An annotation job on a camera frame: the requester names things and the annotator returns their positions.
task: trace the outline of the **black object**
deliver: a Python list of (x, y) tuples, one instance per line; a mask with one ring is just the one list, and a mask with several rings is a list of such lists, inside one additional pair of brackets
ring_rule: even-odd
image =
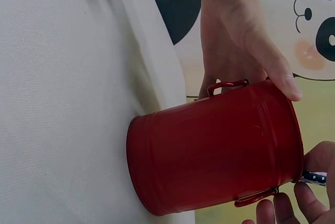
[(320, 186), (326, 186), (327, 183), (327, 176), (320, 175), (317, 173), (310, 173), (307, 171), (303, 171), (303, 175), (301, 176), (301, 181), (310, 183), (310, 184), (317, 184)]

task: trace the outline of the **red tin can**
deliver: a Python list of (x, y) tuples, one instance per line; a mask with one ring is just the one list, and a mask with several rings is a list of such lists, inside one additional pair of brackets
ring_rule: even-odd
[[(220, 87), (240, 88), (214, 95)], [(221, 82), (209, 97), (135, 118), (127, 159), (146, 209), (161, 216), (278, 193), (303, 171), (298, 121), (270, 81)]]

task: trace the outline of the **metal handle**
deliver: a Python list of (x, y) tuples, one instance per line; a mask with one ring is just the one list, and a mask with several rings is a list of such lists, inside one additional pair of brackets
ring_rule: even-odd
[(239, 80), (236, 82), (220, 82), (216, 84), (212, 84), (207, 88), (208, 96), (213, 97), (214, 96), (214, 90), (217, 88), (223, 88), (223, 87), (236, 87), (236, 86), (247, 86), (249, 84), (249, 81), (247, 79)]
[(274, 196), (277, 195), (279, 193), (279, 188), (271, 188), (267, 191), (264, 191), (262, 193), (256, 194), (256, 195), (252, 195), (252, 196), (247, 196), (245, 198), (242, 199), (238, 199), (235, 201), (234, 205), (235, 207), (245, 207), (247, 205), (253, 204), (257, 201), (260, 201), (264, 198), (267, 198), (269, 196)]

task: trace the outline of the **cartoon illustration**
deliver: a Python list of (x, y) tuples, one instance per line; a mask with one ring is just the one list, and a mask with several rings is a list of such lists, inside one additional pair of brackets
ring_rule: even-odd
[[(335, 80), (335, 0), (259, 0), (270, 37), (295, 76)], [(180, 56), (186, 92), (196, 96), (203, 77), (201, 0), (156, 0)]]

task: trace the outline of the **panda face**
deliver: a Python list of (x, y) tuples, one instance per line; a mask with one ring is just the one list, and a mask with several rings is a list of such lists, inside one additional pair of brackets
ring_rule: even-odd
[(335, 0), (260, 0), (270, 37), (293, 72), (335, 80)]

